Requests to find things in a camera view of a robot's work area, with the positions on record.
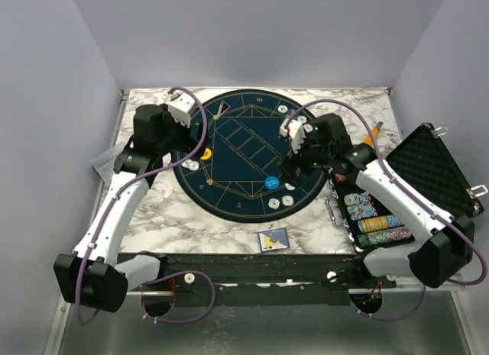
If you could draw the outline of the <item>aluminium frame rail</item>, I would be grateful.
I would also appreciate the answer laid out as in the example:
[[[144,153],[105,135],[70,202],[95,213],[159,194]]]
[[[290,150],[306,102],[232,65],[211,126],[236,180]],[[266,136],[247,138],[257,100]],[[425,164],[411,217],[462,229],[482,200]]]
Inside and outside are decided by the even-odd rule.
[[[391,283],[388,281],[381,287],[381,292],[417,292],[421,289],[422,284],[413,278],[407,277],[397,277],[394,281],[396,286],[393,288],[388,288],[387,284]],[[285,282],[285,283],[259,283],[259,284],[215,284],[215,292],[223,293],[226,289],[311,289],[313,287],[312,282]],[[350,294],[360,294],[370,292],[374,287],[374,284],[368,284],[366,288],[351,288],[348,289]],[[464,291],[462,286],[458,286],[454,283],[445,282],[438,288],[426,288],[427,291],[435,292],[457,292]],[[169,295],[170,291],[165,290],[154,290],[154,289],[136,289],[130,291],[127,295]]]

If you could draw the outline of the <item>yellow dealer button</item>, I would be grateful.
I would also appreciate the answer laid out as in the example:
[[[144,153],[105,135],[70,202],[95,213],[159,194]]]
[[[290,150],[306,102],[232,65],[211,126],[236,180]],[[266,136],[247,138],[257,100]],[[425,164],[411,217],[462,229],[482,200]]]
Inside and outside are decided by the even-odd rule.
[[[201,160],[209,160],[212,156],[212,151],[209,148],[206,148],[203,155],[201,156]]]

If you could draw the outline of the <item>clear plastic screw box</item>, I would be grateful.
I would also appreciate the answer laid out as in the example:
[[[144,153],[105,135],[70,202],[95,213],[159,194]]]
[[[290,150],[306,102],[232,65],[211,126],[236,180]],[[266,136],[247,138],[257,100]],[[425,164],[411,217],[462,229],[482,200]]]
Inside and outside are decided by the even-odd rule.
[[[105,184],[112,180],[115,159],[120,152],[118,147],[112,147],[91,161],[92,169]]]

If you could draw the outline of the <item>blue small blind button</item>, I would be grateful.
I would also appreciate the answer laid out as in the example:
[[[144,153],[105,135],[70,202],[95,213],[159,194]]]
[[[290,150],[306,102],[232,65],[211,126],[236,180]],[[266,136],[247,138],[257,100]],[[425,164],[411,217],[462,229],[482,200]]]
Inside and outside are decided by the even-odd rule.
[[[280,186],[280,180],[276,176],[268,176],[264,180],[264,186],[269,190],[278,189]]]

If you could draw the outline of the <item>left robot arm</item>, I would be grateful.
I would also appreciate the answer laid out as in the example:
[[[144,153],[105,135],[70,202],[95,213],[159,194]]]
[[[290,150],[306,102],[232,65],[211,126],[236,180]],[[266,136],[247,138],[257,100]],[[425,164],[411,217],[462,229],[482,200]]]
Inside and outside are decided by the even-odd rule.
[[[114,313],[132,289],[147,284],[160,290],[168,284],[165,256],[143,252],[119,263],[118,253],[136,208],[157,174],[168,168],[164,156],[179,152],[189,159],[202,152],[206,123],[191,126],[197,109],[191,101],[137,107],[133,134],[115,158],[96,217],[72,253],[59,255],[53,264],[63,298],[77,309]]]

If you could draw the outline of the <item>white 5 poker chip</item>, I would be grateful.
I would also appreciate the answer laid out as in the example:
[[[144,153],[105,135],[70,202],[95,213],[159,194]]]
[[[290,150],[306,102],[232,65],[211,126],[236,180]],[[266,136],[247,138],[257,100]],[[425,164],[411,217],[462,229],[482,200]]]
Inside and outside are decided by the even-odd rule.
[[[280,200],[277,198],[270,198],[267,204],[270,209],[277,210],[280,207]]]

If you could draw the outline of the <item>black poker chip case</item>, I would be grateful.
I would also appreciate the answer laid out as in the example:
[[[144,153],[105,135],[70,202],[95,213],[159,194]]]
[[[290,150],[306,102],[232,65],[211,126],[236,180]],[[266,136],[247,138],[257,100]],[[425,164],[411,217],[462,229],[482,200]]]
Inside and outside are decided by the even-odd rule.
[[[421,124],[387,155],[386,161],[416,191],[454,218],[463,215],[474,218],[484,212],[484,206],[474,196],[467,179],[432,124]],[[364,191],[349,182],[345,176],[334,172],[329,174],[329,183],[342,218],[348,224],[347,230],[357,253],[376,247],[392,247],[413,242],[411,235],[406,240],[360,248],[358,236],[362,233],[358,229],[358,221],[350,219],[343,198],[347,194]],[[374,217],[393,214],[374,196],[370,196],[377,210]]]

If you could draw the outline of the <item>grey 1 poker chip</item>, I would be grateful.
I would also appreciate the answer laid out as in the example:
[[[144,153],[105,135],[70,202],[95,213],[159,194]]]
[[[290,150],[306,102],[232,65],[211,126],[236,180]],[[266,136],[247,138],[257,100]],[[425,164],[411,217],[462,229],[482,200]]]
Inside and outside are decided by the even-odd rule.
[[[282,201],[284,206],[291,206],[294,204],[294,199],[291,195],[284,195],[281,198],[281,201]]]

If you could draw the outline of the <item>yellow utility knife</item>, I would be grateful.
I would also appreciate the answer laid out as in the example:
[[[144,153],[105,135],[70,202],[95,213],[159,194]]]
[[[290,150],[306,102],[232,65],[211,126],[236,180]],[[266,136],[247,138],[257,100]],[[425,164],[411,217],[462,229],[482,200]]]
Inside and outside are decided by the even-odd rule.
[[[371,130],[371,134],[368,134],[366,136],[366,138],[364,139],[364,142],[366,144],[369,144],[369,145],[372,145],[373,144],[373,140],[376,140],[377,137],[378,137],[378,134],[380,133],[380,130],[383,126],[383,122],[382,121],[379,121],[375,124],[375,126],[372,128]]]

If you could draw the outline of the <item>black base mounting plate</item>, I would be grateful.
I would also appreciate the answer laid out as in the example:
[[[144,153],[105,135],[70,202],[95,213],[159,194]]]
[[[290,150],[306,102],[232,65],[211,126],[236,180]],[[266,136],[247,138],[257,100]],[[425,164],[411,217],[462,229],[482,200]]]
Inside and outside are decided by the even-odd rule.
[[[348,305],[349,290],[369,292],[395,283],[375,278],[354,254],[163,253],[163,273],[176,278],[176,306]]]

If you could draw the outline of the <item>green chip stack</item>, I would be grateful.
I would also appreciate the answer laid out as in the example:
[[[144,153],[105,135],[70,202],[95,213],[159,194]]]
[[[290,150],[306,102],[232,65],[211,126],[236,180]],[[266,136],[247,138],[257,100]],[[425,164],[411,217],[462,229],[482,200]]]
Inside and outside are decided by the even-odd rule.
[[[396,241],[406,240],[411,237],[410,231],[405,227],[390,228],[382,231],[360,234],[358,246],[368,248],[376,245],[389,244]]]

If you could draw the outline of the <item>round blue poker mat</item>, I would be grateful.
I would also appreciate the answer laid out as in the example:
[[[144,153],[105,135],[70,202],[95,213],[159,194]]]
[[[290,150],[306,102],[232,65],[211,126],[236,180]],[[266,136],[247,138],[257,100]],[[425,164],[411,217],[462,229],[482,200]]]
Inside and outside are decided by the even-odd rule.
[[[219,118],[221,101],[231,107]],[[288,107],[280,113],[280,105]],[[183,191],[201,208],[214,216],[239,223],[263,223],[293,215],[309,205],[321,192],[328,179],[324,170],[310,177],[298,172],[302,185],[288,190],[280,181],[278,189],[264,186],[268,176],[280,179],[278,163],[286,156],[289,144],[280,138],[279,127],[300,104],[284,95],[257,89],[241,89],[217,95],[203,103],[205,115],[197,112],[192,123],[207,121],[207,144],[212,151],[209,160],[192,157],[199,169],[191,171],[182,164],[173,168]],[[284,206],[281,198],[291,195],[294,204]],[[268,200],[277,198],[277,210]]]

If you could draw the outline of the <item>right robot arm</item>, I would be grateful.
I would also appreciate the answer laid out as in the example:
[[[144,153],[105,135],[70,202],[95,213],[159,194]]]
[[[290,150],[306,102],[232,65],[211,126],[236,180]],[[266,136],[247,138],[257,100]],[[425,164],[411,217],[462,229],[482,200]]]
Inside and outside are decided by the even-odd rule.
[[[290,149],[280,163],[282,180],[300,186],[297,171],[308,176],[317,166],[331,168],[349,182],[375,197],[400,219],[413,242],[378,247],[364,255],[351,269],[353,282],[371,286],[379,276],[413,276],[430,288],[438,288],[479,254],[474,247],[474,222],[431,202],[399,176],[372,146],[353,144],[342,118],[327,114],[313,120],[316,137],[304,125],[285,118],[280,137]]]

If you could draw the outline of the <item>white chip stack in case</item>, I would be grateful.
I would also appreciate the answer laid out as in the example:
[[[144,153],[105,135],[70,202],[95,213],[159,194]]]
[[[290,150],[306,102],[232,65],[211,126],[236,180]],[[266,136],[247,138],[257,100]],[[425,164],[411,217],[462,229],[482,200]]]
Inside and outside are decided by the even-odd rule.
[[[367,192],[347,194],[343,201],[351,220],[359,221],[377,215],[377,210]]]

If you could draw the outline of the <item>blue playing card box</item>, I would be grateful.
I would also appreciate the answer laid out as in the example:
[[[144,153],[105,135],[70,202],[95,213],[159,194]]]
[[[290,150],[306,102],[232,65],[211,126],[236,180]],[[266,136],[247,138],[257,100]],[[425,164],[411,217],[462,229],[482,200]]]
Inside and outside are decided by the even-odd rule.
[[[285,250],[290,247],[286,228],[278,228],[257,233],[261,252]]]

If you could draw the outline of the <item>yellow chip stack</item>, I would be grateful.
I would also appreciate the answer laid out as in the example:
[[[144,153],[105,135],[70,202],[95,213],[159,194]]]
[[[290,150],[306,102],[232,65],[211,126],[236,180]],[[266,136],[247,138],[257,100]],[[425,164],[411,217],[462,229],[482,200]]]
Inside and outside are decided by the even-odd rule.
[[[362,234],[397,228],[403,223],[395,215],[385,215],[358,221],[358,229]]]

